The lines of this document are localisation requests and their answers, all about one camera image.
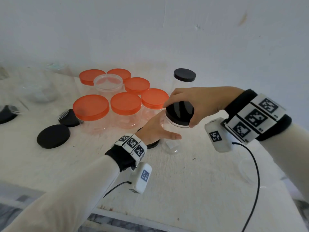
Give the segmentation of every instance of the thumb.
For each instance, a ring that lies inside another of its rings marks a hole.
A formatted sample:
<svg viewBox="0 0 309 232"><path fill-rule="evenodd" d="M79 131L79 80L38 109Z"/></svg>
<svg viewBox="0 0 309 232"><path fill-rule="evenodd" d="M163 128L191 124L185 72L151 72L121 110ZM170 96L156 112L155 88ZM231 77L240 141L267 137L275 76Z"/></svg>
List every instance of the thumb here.
<svg viewBox="0 0 309 232"><path fill-rule="evenodd" d="M177 134L177 133L173 133L170 131L166 131L163 130L160 134L160 138L166 138L166 139L172 139L172 140L176 140L176 139L181 139L181 135Z"/></svg>
<svg viewBox="0 0 309 232"><path fill-rule="evenodd" d="M195 125L199 124L199 122L203 119L204 117L201 116L199 113L195 112L193 114L193 117L191 118L190 120L190 123L189 123L189 127L190 128L193 128Z"/></svg>

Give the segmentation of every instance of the white sleeve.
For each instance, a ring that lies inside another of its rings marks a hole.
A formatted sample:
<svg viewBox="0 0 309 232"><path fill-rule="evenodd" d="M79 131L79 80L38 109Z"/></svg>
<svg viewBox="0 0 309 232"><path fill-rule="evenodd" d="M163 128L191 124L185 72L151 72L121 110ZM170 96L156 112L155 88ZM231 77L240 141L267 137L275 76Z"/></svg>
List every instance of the white sleeve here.
<svg viewBox="0 0 309 232"><path fill-rule="evenodd" d="M104 155L29 205L4 232L75 232L119 175Z"/></svg>
<svg viewBox="0 0 309 232"><path fill-rule="evenodd" d="M292 123L260 143L309 201L309 132Z"/></svg>

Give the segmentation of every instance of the white wall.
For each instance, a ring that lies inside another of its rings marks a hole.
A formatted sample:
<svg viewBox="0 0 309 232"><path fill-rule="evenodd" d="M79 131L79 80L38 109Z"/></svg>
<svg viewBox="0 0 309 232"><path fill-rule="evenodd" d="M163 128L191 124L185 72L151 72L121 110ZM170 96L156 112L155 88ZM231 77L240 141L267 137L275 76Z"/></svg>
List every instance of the white wall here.
<svg viewBox="0 0 309 232"><path fill-rule="evenodd" d="M308 10L309 0L0 0L0 62L123 67L163 89L189 68L196 85L268 94L309 129Z"/></svg>

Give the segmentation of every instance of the black cable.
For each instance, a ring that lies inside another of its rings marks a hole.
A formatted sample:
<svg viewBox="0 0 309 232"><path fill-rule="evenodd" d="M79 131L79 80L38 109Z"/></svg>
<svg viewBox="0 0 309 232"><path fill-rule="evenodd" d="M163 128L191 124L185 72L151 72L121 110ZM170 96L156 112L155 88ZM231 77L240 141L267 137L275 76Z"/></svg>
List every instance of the black cable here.
<svg viewBox="0 0 309 232"><path fill-rule="evenodd" d="M110 192L112 192L114 189L116 189L118 186L121 186L122 184L125 184L125 183L128 183L128 184L132 184L132 182L129 182L129 181L127 181L127 182L122 182L122 183L120 183L120 184L118 184L117 186L115 186L114 188L112 188L109 192L107 192L105 195L104 195L104 197L106 196L106 195L108 195Z"/></svg>
<svg viewBox="0 0 309 232"><path fill-rule="evenodd" d="M260 192L260 172L259 172L259 168L257 167L257 162L256 162L256 160L255 160L255 158L254 158L252 152L251 152L245 145L243 145L243 144L241 144L241 143L232 142L232 144L234 144L234 145L240 145L240 146L246 148L247 151L248 151L248 152L250 153L250 155L252 156L253 161L254 161L254 164L255 164L255 168L257 169L257 195L255 196L255 200L254 200L254 204L253 204L251 213L250 213L250 215L249 215L249 217L248 217L248 219L247 219L247 221L246 221L246 223L245 223L245 226L243 227L243 230L241 231L241 232L244 232L245 229L246 229L246 227L247 227L247 225L248 225L248 223L249 223L249 221L250 221L250 219L251 219L251 216L252 216L252 214L253 214L253 211L254 211L254 209L255 209L255 206L257 205L257 198L259 197L259 192Z"/></svg>

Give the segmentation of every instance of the black strap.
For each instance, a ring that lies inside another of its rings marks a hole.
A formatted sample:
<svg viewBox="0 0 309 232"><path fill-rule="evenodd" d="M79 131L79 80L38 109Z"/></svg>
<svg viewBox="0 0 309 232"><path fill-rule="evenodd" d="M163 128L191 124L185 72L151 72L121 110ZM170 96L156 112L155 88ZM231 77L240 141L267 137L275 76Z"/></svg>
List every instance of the black strap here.
<svg viewBox="0 0 309 232"><path fill-rule="evenodd" d="M238 112L240 112L247 104L249 104L255 97L257 93L253 90L248 89L239 95L234 101L232 101L224 110L229 114L229 118L226 123L228 123ZM258 141L264 141L274 135L282 133L286 130L292 123L292 118L285 114L274 126L268 129L265 133L258 136L256 139Z"/></svg>
<svg viewBox="0 0 309 232"><path fill-rule="evenodd" d="M109 149L105 155L108 155L114 159L114 161L118 164L120 172L125 170L128 167L135 167L135 160L125 149L121 146L114 145L111 149Z"/></svg>

